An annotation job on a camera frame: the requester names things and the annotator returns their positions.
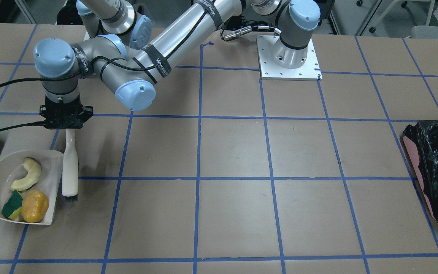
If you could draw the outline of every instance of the green sponge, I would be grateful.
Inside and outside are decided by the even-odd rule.
[[[23,197],[21,194],[14,190],[9,200],[3,206],[1,214],[10,220],[15,220],[21,213],[21,204],[23,203]]]

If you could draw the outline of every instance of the blue tape grid line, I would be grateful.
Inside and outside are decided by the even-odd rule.
[[[285,267],[285,259],[284,259],[285,255],[283,253],[283,241],[281,237],[280,218],[278,216],[278,204],[276,203],[275,177],[273,176],[273,162],[271,161],[270,135],[268,134],[268,121],[266,120],[265,96],[263,93],[263,82],[261,81],[261,78],[259,79],[259,90],[261,93],[261,107],[263,108],[263,123],[265,127],[266,152],[268,154],[268,165],[270,168],[271,196],[273,198],[273,211],[275,212],[276,234],[278,236],[278,248],[280,249],[281,270],[282,270],[282,274],[286,274],[287,269]]]
[[[81,180],[271,180],[271,177],[117,177],[117,176],[80,176]],[[273,177],[273,180],[295,180],[295,181],[340,181],[342,177]],[[346,180],[389,180],[389,181],[411,181],[410,177],[344,177]]]
[[[37,112],[0,112],[0,115],[30,115],[39,116]],[[106,114],[106,113],[94,113],[94,116],[98,117],[129,117],[130,114]],[[133,117],[141,118],[194,118],[199,116],[194,115],[157,115],[157,114],[133,114]],[[202,119],[253,119],[263,120],[262,116],[200,116]],[[322,118],[322,117],[266,117],[267,120],[318,120],[318,121],[358,121],[358,122],[388,122],[387,119],[372,119],[372,118]],[[391,122],[401,123],[417,123],[419,120],[404,120],[404,119],[390,119]]]
[[[31,32],[30,37],[28,38],[28,41],[26,42],[26,45],[23,48],[23,52],[21,53],[21,56],[19,57],[18,64],[16,64],[16,66],[14,67],[13,73],[11,74],[9,80],[12,80],[14,78],[14,75],[16,74],[16,71],[18,70],[19,63],[21,63],[21,60],[23,59],[23,56],[25,55],[26,50],[28,49],[28,46],[30,45],[30,41],[32,40],[32,37],[35,34],[35,31],[37,30],[37,26],[38,25],[35,25],[35,27],[33,28],[33,31]],[[3,91],[3,93],[0,96],[0,104],[1,104],[3,97],[5,96],[5,94],[7,92],[7,90],[8,90],[8,86],[5,87],[5,90]],[[21,248],[23,248],[23,243],[25,241],[26,232],[28,231],[28,227],[29,227],[29,225],[26,224],[24,229],[23,229],[23,233],[21,234],[21,238],[19,240],[18,248],[16,249],[16,254],[14,255],[14,262],[11,265],[11,269],[9,271],[9,274],[14,274],[14,269],[16,268],[16,264],[17,264],[17,260],[19,258],[19,254],[21,252]]]
[[[366,255],[367,259],[390,258],[434,258],[438,253],[400,253],[400,254],[372,254]],[[268,257],[212,257],[201,259],[201,262],[245,262],[245,261],[311,261],[311,260],[361,260],[362,255],[325,255],[325,256],[268,256]],[[26,263],[26,264],[69,264],[69,263],[174,263],[193,262],[194,258],[117,258],[117,259],[20,259],[0,260],[0,264]]]
[[[12,62],[0,62],[0,65],[17,65],[20,66],[33,66],[34,63],[12,63]],[[250,70],[261,71],[260,68],[228,68],[228,67],[206,67],[206,66],[175,66],[176,68],[188,68],[188,69],[216,69],[216,70]],[[347,75],[370,75],[367,72],[348,72],[348,71],[322,71],[327,74],[347,74]],[[403,76],[403,77],[424,77],[424,78],[438,78],[438,75],[417,75],[417,74],[397,74],[397,73],[372,73],[374,76]]]
[[[198,214],[200,202],[200,141],[202,131],[202,80],[203,80],[203,62],[204,62],[204,47],[200,45],[200,70],[198,76],[198,122],[197,122],[197,172],[195,181],[195,215],[194,215],[194,263],[192,273],[197,274],[197,259],[198,259]]]
[[[124,145],[123,156],[121,158],[121,165],[119,168],[119,176],[118,176],[118,183],[116,185],[116,193],[114,195],[113,213],[111,214],[111,222],[109,224],[108,240],[106,241],[106,251],[104,252],[104,262],[102,264],[101,274],[106,273],[106,266],[107,266],[106,262],[107,262],[108,257],[109,257],[109,249],[111,247],[111,239],[113,238],[114,221],[116,219],[116,210],[118,207],[119,191],[121,189],[121,181],[122,181],[123,170],[124,170],[124,166],[125,166],[127,146],[129,144],[129,135],[131,133],[132,124],[133,124],[133,112],[131,111],[131,113],[129,114],[129,122],[128,122],[127,131],[126,131],[126,142]]]
[[[35,34],[35,31],[37,30],[37,26],[38,25],[34,26],[33,31],[31,32],[30,37],[28,38],[28,41],[26,41],[26,45],[23,48],[23,52],[21,53],[21,55],[20,55],[20,57],[18,59],[18,62],[16,64],[16,66],[14,67],[13,72],[11,73],[11,76],[10,76],[9,80],[13,80],[14,75],[16,75],[16,71],[18,70],[19,65],[21,64],[21,60],[23,60],[23,57],[25,56],[26,50],[28,49],[28,46],[30,45],[30,41],[32,40],[33,35]],[[9,86],[6,86],[5,89],[3,90],[3,92],[2,92],[2,94],[0,96],[0,104],[2,102],[3,97],[5,97],[5,94],[8,91],[8,88],[9,88]]]
[[[420,76],[421,76],[422,79],[424,80],[424,83],[425,83],[425,85],[427,86],[427,89],[429,90],[430,95],[432,96],[433,102],[435,102],[435,104],[437,105],[437,108],[438,108],[438,102],[437,102],[437,99],[436,99],[435,96],[433,95],[432,89],[430,88],[429,83],[427,82],[427,79],[425,78],[424,74],[422,73],[422,70],[420,69],[419,64],[417,64],[417,61],[415,61],[415,58],[413,57],[413,54],[412,54],[412,52],[410,51],[410,48],[408,47],[408,45],[407,45],[405,39],[402,38],[401,40],[403,41],[403,44],[405,45],[406,50],[407,50],[408,53],[410,54],[410,57],[412,57],[412,60],[413,60],[413,62],[414,62],[414,64],[415,64],[415,66],[416,66],[417,69],[419,70]]]
[[[324,107],[325,116],[328,118],[329,114],[327,112],[327,106],[325,104],[324,94],[322,92],[322,87],[321,87],[319,81],[317,82],[317,86],[319,87],[320,97],[322,99],[322,106]],[[334,145],[334,151],[336,153],[337,163],[339,165],[339,172],[341,173],[342,181],[344,184],[344,190],[346,191],[346,197],[348,198],[349,208],[351,210],[351,216],[352,216],[352,220],[354,222],[354,228],[356,229],[356,235],[358,236],[361,255],[363,257],[363,262],[365,263],[366,273],[370,274],[370,267],[368,265],[368,260],[366,258],[366,252],[365,252],[365,247],[363,245],[363,240],[361,239],[361,233],[359,231],[358,220],[356,218],[356,213],[354,212],[354,206],[352,204],[351,194],[349,193],[348,183],[346,181],[346,177],[344,176],[344,170],[342,168],[341,157],[339,156],[339,150],[337,149],[337,142],[336,142],[336,139],[334,137],[334,131],[332,130],[332,125],[331,125],[329,120],[327,120],[327,125],[329,126],[330,137],[331,137],[332,143]]]
[[[436,99],[435,96],[433,95],[433,93],[432,93],[432,89],[430,88],[430,86],[429,86],[429,84],[428,84],[428,82],[427,82],[427,79],[424,77],[424,74],[422,73],[422,71],[421,71],[419,65],[417,64],[417,61],[416,61],[415,58],[413,57],[413,54],[412,54],[412,52],[410,51],[410,48],[408,47],[408,45],[407,45],[405,39],[403,39],[403,44],[405,45],[405,48],[407,49],[408,53],[410,54],[410,57],[412,57],[412,60],[413,60],[413,62],[414,62],[414,64],[415,64],[415,66],[416,66],[417,69],[419,70],[419,73],[420,73],[420,75],[422,76],[422,79],[424,80],[424,82],[425,82],[425,84],[426,84],[426,86],[427,86],[427,89],[428,89],[428,91],[430,92],[430,95],[432,96],[433,102],[435,102],[435,104],[436,104],[437,107],[438,107],[437,99]],[[431,221],[430,221],[430,217],[429,217],[429,215],[428,215],[428,213],[427,213],[427,210],[425,210],[425,206],[424,206],[424,202],[422,201],[421,193],[419,192],[419,190],[418,190],[416,184],[417,184],[417,183],[415,182],[415,180],[412,179],[412,185],[413,185],[413,187],[414,187],[414,189],[415,189],[415,192],[417,193],[417,197],[419,198],[420,206],[422,207],[422,210],[423,210],[424,215],[425,215],[425,219],[427,220],[427,224],[428,224],[428,226],[429,226],[429,228],[430,228],[430,232],[431,232],[432,235],[433,235],[433,239],[435,240],[435,243],[436,243],[436,245],[437,245],[437,249],[438,249],[438,238],[437,238],[437,235],[436,235],[436,233],[435,233],[435,230],[433,229],[433,225],[432,225],[432,223],[431,223]]]
[[[373,75],[372,75],[372,73],[371,73],[370,66],[369,66],[368,63],[367,63],[367,60],[366,60],[365,55],[364,55],[364,53],[363,53],[363,50],[362,50],[362,48],[361,48],[361,46],[360,46],[360,43],[359,43],[358,37],[354,37],[354,38],[355,38],[356,43],[357,43],[357,45],[358,45],[359,51],[360,51],[360,53],[361,53],[361,56],[363,57],[363,61],[365,62],[365,66],[366,66],[366,68],[367,68],[367,70],[368,70],[368,73],[370,73],[371,81],[373,82],[373,85],[374,85],[375,90],[376,90],[376,92],[377,92],[377,94],[378,94],[378,97],[379,97],[379,101],[381,102],[382,107],[383,107],[383,110],[384,110],[384,113],[386,114],[386,119],[388,119],[388,123],[389,123],[389,125],[390,125],[391,131],[393,132],[393,137],[395,138],[395,141],[396,141],[396,143],[397,143],[398,149],[399,149],[399,151],[400,151],[400,153],[401,153],[401,157],[403,158],[403,161],[405,162],[405,167],[406,167],[406,169],[407,169],[407,172],[409,173],[410,177],[413,177],[413,175],[412,175],[412,173],[411,173],[411,171],[410,171],[410,167],[409,167],[409,165],[408,165],[408,161],[407,161],[407,159],[406,159],[406,157],[405,157],[405,153],[403,152],[403,148],[402,148],[402,146],[401,146],[401,144],[400,144],[400,141],[398,140],[398,137],[397,137],[397,135],[396,135],[395,129],[393,128],[393,124],[392,124],[391,121],[390,121],[390,118],[389,118],[388,112],[386,111],[386,108],[385,108],[385,106],[384,106],[383,100],[382,100],[382,98],[381,98],[381,94],[379,93],[378,87],[377,87],[376,82],[375,82],[375,80],[374,80],[374,77],[373,77]],[[412,60],[414,61],[415,65],[416,65],[417,68],[419,69],[419,66],[418,66],[417,62],[415,61],[415,59],[414,59],[412,53],[410,52],[410,49],[408,48],[408,45],[406,44],[405,40],[403,40],[403,43],[405,44],[405,47],[407,48],[407,50],[408,50],[410,56],[412,57]],[[427,85],[427,88],[428,88],[429,91],[431,92],[430,87],[429,87],[427,81],[425,80],[424,75],[423,75],[423,73],[422,73],[422,71],[421,71],[420,69],[419,69],[419,72],[420,72],[420,75],[422,76],[422,78],[424,79],[424,81],[425,81],[425,83],[426,83],[426,85]],[[433,96],[432,98],[433,98],[434,102],[437,104],[437,102],[436,102],[436,98],[435,98],[434,96]],[[435,230],[433,229],[432,223],[430,222],[430,219],[429,219],[429,217],[428,217],[427,211],[425,210],[424,203],[423,203],[423,201],[422,201],[422,198],[421,198],[421,195],[420,195],[419,191],[417,190],[417,186],[415,185],[415,180],[414,180],[414,179],[412,179],[412,185],[414,186],[415,193],[417,194],[417,198],[419,199],[419,203],[420,203],[420,205],[421,205],[421,210],[422,210],[422,212],[423,212],[424,215],[425,215],[425,219],[426,219],[426,221],[427,221],[427,225],[428,225],[429,228],[430,228],[430,231],[431,231],[431,233],[432,233],[433,239],[434,239],[434,241],[435,241],[435,243],[436,243],[436,245],[437,245],[437,249],[438,249],[438,238],[437,238],[437,235],[436,235],[436,233],[435,233]]]

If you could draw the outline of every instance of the table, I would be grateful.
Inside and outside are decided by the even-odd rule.
[[[84,33],[0,24],[0,83],[38,76],[37,41]],[[254,36],[216,32],[141,113],[80,80],[95,116],[76,132],[79,199],[59,197],[50,226],[0,220],[0,273],[438,274],[438,222],[399,139],[438,119],[438,40],[313,43],[322,81],[261,80]],[[41,120],[43,102],[37,82],[0,89],[0,128]],[[63,151],[65,132],[0,143]]]

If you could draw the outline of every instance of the dustpan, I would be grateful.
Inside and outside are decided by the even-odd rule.
[[[41,175],[38,182],[30,189],[38,189],[49,198],[49,207],[43,220],[28,223],[21,216],[9,220],[1,214],[1,210],[12,194],[11,183],[26,176],[23,159],[32,158],[41,165]],[[62,176],[63,153],[56,150],[25,150],[12,153],[0,160],[0,219],[21,224],[50,225],[54,219],[55,203]]]

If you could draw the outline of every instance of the metal mounting plate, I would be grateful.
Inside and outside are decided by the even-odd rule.
[[[305,59],[304,65],[297,69],[287,69],[278,66],[273,61],[273,56],[271,55],[271,49],[279,38],[278,35],[256,36],[262,79],[302,81],[322,80],[322,73],[320,72],[319,61],[317,60],[317,54],[315,54],[312,39],[307,46],[308,55]]]

